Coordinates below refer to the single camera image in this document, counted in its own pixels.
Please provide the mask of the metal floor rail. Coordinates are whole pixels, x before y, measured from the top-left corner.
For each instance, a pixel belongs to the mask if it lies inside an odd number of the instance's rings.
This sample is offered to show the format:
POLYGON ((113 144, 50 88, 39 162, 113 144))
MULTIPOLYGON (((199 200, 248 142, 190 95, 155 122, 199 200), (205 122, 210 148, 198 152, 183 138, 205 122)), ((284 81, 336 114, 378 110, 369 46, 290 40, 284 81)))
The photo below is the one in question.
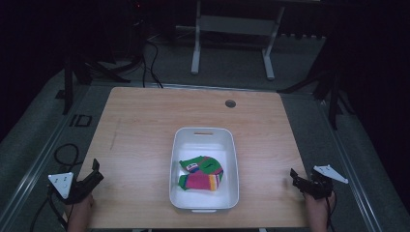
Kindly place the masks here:
POLYGON ((341 164, 345 177, 348 179, 349 187, 352 190, 354 199, 361 212, 362 218, 366 225, 368 232, 383 232, 380 222, 373 211, 373 208, 369 202, 367 193, 359 180, 359 177, 354 169, 353 163, 350 160, 348 153, 339 132, 333 129, 333 126, 328 120, 328 104, 325 101, 318 101, 316 103, 322 119, 325 121, 328 130, 330 131, 331 138, 336 144, 337 158, 341 164))
POLYGON ((73 105, 64 110, 57 91, 45 88, 16 126, 0 142, 0 232, 8 232, 48 163, 51 150, 88 92, 74 89, 73 105))

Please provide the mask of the black tripod stand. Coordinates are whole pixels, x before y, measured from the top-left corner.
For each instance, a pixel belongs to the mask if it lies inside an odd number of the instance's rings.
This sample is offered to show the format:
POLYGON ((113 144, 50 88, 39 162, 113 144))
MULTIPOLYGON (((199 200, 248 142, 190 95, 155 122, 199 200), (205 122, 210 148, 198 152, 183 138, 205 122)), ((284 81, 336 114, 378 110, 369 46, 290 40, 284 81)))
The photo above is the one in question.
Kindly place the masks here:
POLYGON ((132 60, 125 66, 109 69, 100 64, 90 54, 84 53, 77 47, 73 40, 64 39, 64 110, 67 115, 73 106, 73 75, 81 84, 90 84, 92 81, 89 69, 97 70, 103 76, 113 79, 120 83, 130 83, 128 79, 120 77, 119 74, 129 71, 138 64, 138 60, 132 60))
POLYGON ((328 121, 332 128, 336 130, 338 92, 341 82, 339 69, 337 53, 329 48, 322 48, 308 71, 307 77, 290 87, 279 89, 278 93, 290 94, 316 82, 317 85, 312 95, 319 101, 324 101, 327 96, 330 96, 328 121))

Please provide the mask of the white plastic bin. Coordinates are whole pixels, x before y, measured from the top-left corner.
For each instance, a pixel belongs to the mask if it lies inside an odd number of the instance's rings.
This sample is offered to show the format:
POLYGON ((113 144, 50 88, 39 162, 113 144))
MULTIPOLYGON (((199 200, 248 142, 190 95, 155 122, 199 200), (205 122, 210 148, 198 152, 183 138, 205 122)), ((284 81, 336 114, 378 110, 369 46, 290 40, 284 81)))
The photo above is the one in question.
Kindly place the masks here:
POLYGON ((174 136, 169 173, 169 199, 172 205, 193 213, 215 213, 233 208, 239 201, 239 174, 232 133, 220 128, 181 128, 174 136), (215 191, 183 190, 178 186, 181 175, 190 174, 179 164, 198 156, 216 159, 223 177, 215 191))

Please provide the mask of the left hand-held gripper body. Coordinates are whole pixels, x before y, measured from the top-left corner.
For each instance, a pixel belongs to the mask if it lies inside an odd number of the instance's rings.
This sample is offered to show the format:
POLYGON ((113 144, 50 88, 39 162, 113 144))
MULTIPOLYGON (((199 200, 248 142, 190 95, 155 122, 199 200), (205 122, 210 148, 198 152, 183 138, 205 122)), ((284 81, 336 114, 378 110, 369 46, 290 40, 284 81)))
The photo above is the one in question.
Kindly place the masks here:
POLYGON ((77 181, 72 172, 51 174, 49 182, 66 205, 81 202, 98 184, 98 174, 90 173, 83 181, 77 181))

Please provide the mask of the person's right hand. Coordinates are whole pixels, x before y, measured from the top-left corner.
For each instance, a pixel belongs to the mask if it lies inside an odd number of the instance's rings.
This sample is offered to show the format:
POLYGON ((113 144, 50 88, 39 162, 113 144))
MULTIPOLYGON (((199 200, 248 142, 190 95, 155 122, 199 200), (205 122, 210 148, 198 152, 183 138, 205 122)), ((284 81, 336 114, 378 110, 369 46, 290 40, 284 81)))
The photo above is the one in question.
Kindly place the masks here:
POLYGON ((328 232, 330 216, 336 205, 336 194, 332 192, 330 197, 315 199, 304 193, 307 222, 311 232, 328 232))

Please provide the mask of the white metal stand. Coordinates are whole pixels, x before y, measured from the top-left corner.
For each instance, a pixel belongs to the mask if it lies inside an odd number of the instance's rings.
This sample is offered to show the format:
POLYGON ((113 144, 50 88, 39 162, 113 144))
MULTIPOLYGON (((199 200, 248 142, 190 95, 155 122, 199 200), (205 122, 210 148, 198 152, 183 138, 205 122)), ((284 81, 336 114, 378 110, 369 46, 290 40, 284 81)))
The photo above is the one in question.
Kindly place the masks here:
POLYGON ((202 32, 266 36, 269 38, 269 43, 261 50, 262 60, 267 79, 274 80, 271 53, 284 11, 284 7, 279 7, 276 18, 273 20, 207 15, 201 12, 201 0, 196 0, 195 38, 190 72, 192 74, 199 73, 202 32))

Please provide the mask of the pink striped sock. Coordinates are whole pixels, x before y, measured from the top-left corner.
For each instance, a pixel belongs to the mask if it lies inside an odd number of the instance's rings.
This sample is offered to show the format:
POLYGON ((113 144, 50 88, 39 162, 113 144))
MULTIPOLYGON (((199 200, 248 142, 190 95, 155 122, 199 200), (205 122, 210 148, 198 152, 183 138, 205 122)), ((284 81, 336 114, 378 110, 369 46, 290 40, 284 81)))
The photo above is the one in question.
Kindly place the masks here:
POLYGON ((197 172, 187 175, 181 175, 178 180, 178 186, 183 190, 204 189, 215 191, 219 188, 222 177, 222 173, 204 174, 197 172))

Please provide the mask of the person's left hand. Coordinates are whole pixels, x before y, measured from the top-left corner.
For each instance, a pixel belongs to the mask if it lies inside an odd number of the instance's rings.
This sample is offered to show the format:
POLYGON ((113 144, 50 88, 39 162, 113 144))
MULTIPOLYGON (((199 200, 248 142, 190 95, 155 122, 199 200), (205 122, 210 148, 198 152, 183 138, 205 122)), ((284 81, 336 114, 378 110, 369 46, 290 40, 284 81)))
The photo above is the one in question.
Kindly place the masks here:
POLYGON ((65 206, 65 213, 68 218, 67 232, 87 231, 93 204, 93 195, 89 194, 81 202, 65 206))

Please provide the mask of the green sock with label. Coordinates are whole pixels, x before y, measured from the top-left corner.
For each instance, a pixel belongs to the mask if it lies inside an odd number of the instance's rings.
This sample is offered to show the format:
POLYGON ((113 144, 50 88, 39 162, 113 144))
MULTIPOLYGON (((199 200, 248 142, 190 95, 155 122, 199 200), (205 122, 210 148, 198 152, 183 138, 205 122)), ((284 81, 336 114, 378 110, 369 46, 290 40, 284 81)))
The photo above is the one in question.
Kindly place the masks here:
POLYGON ((179 164, 189 173, 201 173, 207 175, 219 175, 223 172, 221 164, 214 158, 198 156, 193 159, 180 160, 179 164))

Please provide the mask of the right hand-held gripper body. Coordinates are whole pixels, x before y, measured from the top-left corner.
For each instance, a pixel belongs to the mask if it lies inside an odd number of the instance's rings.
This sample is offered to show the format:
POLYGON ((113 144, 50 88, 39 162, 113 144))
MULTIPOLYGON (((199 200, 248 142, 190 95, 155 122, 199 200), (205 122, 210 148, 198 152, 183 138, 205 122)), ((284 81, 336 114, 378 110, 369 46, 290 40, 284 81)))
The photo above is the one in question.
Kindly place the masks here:
POLYGON ((330 197, 333 192, 333 181, 348 184, 347 178, 343 177, 330 165, 313 166, 309 180, 302 181, 302 192, 307 192, 314 199, 330 197))

